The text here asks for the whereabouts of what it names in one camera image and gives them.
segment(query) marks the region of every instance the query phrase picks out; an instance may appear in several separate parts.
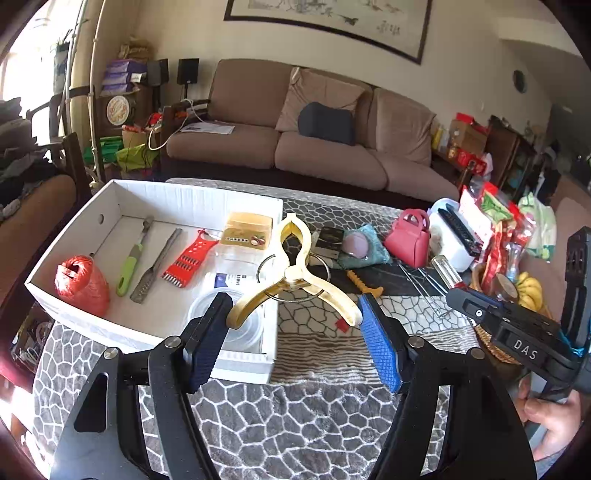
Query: white cardboard box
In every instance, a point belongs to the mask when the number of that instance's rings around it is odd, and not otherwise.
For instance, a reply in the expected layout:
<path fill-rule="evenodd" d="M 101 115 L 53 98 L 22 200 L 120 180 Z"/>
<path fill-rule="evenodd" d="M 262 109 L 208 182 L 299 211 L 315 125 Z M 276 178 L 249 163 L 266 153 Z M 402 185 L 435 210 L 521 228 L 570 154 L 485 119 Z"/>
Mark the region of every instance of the white cardboard box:
<path fill-rule="evenodd" d="M 177 288 L 158 278 L 142 305 L 131 301 L 129 295 L 145 270 L 152 266 L 172 231 L 178 226 L 183 229 L 159 274 L 195 240 L 199 228 L 220 233 L 231 212 L 260 213 L 272 217 L 273 224 L 277 225 L 282 209 L 280 199 L 249 193 L 112 180 L 66 225 L 41 257 L 25 286 L 54 319 L 82 335 L 106 346 L 116 346 L 124 353 L 151 349 L 167 336 L 183 331 L 187 312 L 199 290 L 199 278 L 207 271 L 220 271 L 214 265 L 216 258 L 212 250 L 186 288 Z M 118 297 L 115 286 L 121 265 L 140 237 L 142 221 L 148 215 L 154 216 L 154 224 L 129 291 L 126 296 Z M 111 304 L 105 318 L 67 304 L 57 297 L 54 289 L 56 268 L 60 263 L 74 255 L 90 254 L 94 254 L 96 264 L 109 283 Z M 267 255 L 267 251 L 256 252 L 249 260 L 257 264 Z M 260 353 L 222 350 L 212 372 L 213 378 L 268 383 L 277 350 L 277 302 L 265 302 L 263 308 Z"/>

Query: white pole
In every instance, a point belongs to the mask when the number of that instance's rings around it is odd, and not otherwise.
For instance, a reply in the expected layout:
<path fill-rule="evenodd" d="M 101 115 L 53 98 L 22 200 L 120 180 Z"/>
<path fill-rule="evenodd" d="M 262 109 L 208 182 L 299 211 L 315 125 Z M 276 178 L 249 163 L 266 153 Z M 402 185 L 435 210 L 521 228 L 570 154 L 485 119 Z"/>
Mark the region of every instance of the white pole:
<path fill-rule="evenodd" d="M 68 48 L 68 63 L 66 65 L 66 82 L 64 85 L 63 97 L 66 99 L 66 125 L 69 133 L 72 133 L 72 115 L 70 112 L 70 87 L 72 86 L 72 66 L 74 65 L 74 56 L 76 55 L 76 50 L 78 48 L 80 29 L 82 28 L 82 23 L 84 21 L 84 15 L 86 13 L 88 1 L 89 0 L 82 0 L 82 3 L 80 4 L 80 10 L 78 10 L 78 20 L 76 22 L 76 26 L 74 27 L 72 39 L 70 40 L 70 47 Z"/>
<path fill-rule="evenodd" d="M 90 140 L 92 142 L 92 156 L 95 159 L 96 173 L 99 176 L 99 180 L 105 181 L 100 177 L 101 169 L 99 168 L 99 153 L 96 146 L 96 125 L 95 125 L 95 57 L 96 57 L 96 45 L 99 41 L 99 29 L 100 24 L 103 20 L 103 13 L 105 12 L 106 0 L 103 0 L 103 4 L 100 6 L 99 21 L 96 23 L 95 37 L 92 40 L 92 55 L 90 56 L 90 91 L 88 94 L 88 116 L 90 121 Z"/>

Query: label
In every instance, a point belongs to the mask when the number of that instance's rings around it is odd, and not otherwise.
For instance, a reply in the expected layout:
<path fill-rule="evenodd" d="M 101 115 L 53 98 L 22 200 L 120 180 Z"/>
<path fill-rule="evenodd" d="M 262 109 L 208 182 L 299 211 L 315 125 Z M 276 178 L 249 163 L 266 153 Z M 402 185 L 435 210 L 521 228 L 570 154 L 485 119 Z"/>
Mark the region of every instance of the label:
<path fill-rule="evenodd" d="M 526 358 L 539 367 L 544 363 L 546 358 L 546 353 L 540 350 L 539 347 L 523 340 L 523 338 L 518 337 L 514 333 L 509 334 L 506 346 L 518 354 L 516 355 L 517 360 Z"/>
<path fill-rule="evenodd" d="M 249 286 L 253 277 L 249 275 L 230 275 L 228 273 L 216 273 L 213 288 L 235 288 L 241 290 Z"/>
<path fill-rule="evenodd" d="M 241 228 L 227 228 L 224 230 L 220 243 L 264 250 L 267 248 L 267 235 L 265 232 L 244 230 Z"/>

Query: teal cloth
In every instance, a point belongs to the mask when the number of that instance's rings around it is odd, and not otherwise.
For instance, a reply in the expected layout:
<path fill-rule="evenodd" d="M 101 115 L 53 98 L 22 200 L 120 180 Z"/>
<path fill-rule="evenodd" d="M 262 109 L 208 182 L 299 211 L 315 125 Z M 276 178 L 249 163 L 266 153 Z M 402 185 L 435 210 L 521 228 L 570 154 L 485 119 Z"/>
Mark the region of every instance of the teal cloth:
<path fill-rule="evenodd" d="M 368 239 L 369 251 L 365 258 L 355 258 L 345 252 L 339 253 L 339 259 L 337 260 L 341 267 L 345 270 L 353 270 L 354 268 L 368 267 L 370 265 L 379 264 L 391 264 L 392 257 L 388 253 L 388 250 L 384 247 L 381 240 L 378 237 L 374 226 L 371 223 L 366 223 L 363 227 L 356 230 L 346 230 L 345 237 L 352 234 L 353 232 L 361 232 Z"/>

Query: framed painting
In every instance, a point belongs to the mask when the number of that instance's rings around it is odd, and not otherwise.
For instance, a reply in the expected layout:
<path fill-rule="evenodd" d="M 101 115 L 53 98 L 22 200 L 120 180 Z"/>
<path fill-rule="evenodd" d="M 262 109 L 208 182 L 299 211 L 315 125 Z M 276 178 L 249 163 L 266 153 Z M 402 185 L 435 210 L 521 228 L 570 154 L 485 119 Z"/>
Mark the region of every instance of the framed painting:
<path fill-rule="evenodd" d="M 420 64 L 433 0 L 228 0 L 224 20 L 316 28 Z"/>

